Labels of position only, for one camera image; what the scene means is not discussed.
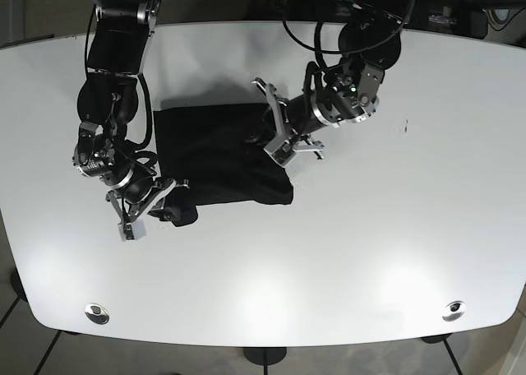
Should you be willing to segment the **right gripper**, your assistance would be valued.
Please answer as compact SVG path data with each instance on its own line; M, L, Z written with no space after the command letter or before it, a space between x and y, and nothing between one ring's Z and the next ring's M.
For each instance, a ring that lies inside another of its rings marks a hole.
M168 196L189 189L186 179L159 177L154 169L157 155L148 150L130 154L112 144L96 146L92 153L76 149L73 165L89 178L98 178L108 187L105 201L112 203L121 223L133 222L147 214L175 227L198 220L195 206L180 206Z

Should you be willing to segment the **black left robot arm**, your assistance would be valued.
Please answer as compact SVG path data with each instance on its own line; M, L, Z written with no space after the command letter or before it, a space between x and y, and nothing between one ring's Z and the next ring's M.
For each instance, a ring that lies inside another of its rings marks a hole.
M253 84L267 110L246 141L264 149L278 165L296 154L323 157L313 132L361 123L377 110L385 73L401 54L401 32L416 0L283 0L281 23L314 58L305 69L302 94L281 96L260 78Z

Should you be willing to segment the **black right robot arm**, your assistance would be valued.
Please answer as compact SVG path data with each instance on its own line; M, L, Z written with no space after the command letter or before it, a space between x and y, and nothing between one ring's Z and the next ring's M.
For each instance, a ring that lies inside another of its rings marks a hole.
M91 1L72 162L108 187L106 199L126 232L144 214L177 227L189 225L197 219L196 208L176 202L189 183L158 176L158 156L146 149L153 110L143 66L162 0Z

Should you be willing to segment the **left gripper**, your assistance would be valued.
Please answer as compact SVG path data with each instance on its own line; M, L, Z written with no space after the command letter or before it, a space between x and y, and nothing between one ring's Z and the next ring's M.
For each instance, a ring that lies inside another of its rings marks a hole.
M349 77L340 78L332 86L308 90L293 100L281 96L272 84L259 77L252 84L266 97L272 111L275 136L270 141L275 137L289 140L296 155L312 152L321 160L324 145L312 140L312 133L326 127L340 127L343 123L361 123L370 118L379 104L377 91L381 79L363 76L353 84Z

